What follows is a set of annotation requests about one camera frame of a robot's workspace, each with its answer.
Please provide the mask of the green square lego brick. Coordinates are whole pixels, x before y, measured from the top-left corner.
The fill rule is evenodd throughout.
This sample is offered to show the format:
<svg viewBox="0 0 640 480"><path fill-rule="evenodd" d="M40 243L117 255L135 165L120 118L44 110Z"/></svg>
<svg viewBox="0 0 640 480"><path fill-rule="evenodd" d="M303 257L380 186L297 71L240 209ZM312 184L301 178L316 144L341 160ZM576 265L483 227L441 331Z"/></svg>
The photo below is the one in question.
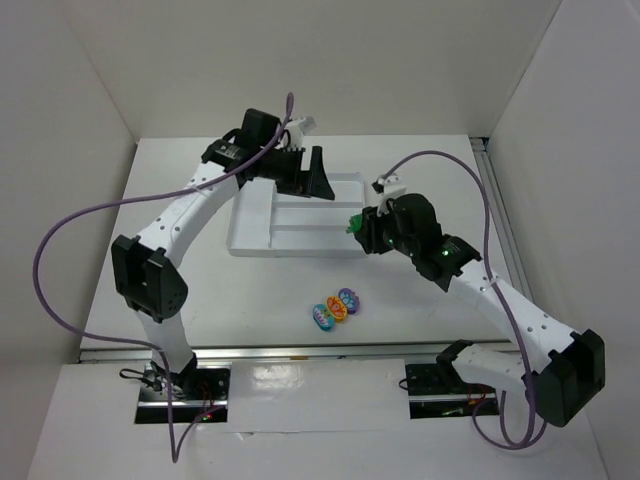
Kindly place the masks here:
<svg viewBox="0 0 640 480"><path fill-rule="evenodd" d="M346 228L346 233L356 235L363 229L365 225L364 215L362 213L356 214L349 218L349 223Z"/></svg>

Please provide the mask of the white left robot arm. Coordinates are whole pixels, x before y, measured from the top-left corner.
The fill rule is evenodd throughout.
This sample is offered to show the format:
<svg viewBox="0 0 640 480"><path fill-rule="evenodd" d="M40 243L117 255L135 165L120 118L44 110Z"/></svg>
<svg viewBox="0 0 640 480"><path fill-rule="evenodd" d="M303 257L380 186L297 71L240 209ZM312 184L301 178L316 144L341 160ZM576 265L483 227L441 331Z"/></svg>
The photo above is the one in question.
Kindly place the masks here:
<svg viewBox="0 0 640 480"><path fill-rule="evenodd" d="M134 237L113 241L116 290L157 347L154 371L178 389L191 389L197 371L180 316L188 294L178 271L184 255L212 216L254 179L274 181L280 194L334 200L321 148L314 147L309 168L302 167L302 143L314 126L311 117L281 120L247 110L240 127L206 148L186 194Z"/></svg>

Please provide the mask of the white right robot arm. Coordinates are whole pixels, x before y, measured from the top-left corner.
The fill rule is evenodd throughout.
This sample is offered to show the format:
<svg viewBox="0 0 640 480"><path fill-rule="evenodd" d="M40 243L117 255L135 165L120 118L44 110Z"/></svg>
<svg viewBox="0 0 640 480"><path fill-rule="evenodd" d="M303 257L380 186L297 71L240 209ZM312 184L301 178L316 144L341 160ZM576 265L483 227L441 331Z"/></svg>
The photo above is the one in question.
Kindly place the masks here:
<svg viewBox="0 0 640 480"><path fill-rule="evenodd" d="M441 367L469 384L525 393L536 414L564 427L605 385L605 344L593 330L578 332L554 319L493 271L465 240L443 233L432 204L421 194L389 201L385 212L366 207L349 233L367 254L397 251L445 293L491 321L519 356L459 340L438 357Z"/></svg>

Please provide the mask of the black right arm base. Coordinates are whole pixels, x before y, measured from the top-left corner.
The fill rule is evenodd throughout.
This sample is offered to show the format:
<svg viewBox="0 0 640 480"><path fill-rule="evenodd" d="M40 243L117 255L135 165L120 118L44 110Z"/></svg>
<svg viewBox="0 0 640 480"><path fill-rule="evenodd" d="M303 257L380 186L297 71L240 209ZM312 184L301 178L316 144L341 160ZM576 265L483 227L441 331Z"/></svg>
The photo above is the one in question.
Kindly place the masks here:
<svg viewBox="0 0 640 480"><path fill-rule="evenodd" d="M405 365L398 387L408 394L411 419L497 416L498 400L492 387L452 380L436 363Z"/></svg>

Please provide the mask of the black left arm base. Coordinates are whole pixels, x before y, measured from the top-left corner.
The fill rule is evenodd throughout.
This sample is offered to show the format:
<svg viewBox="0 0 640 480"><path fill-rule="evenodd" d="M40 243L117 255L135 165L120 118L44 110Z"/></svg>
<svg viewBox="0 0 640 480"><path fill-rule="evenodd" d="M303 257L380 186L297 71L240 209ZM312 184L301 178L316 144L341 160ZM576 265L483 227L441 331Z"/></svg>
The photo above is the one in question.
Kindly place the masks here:
<svg viewBox="0 0 640 480"><path fill-rule="evenodd" d="M231 379L229 365L198 368L193 379L188 380L184 387L173 385L172 389L150 365L143 370L123 368L119 371L119 377L136 381L140 386L135 424L166 424L169 397L172 397L173 418L177 424L189 424L198 415L201 416L201 423L227 422Z"/></svg>

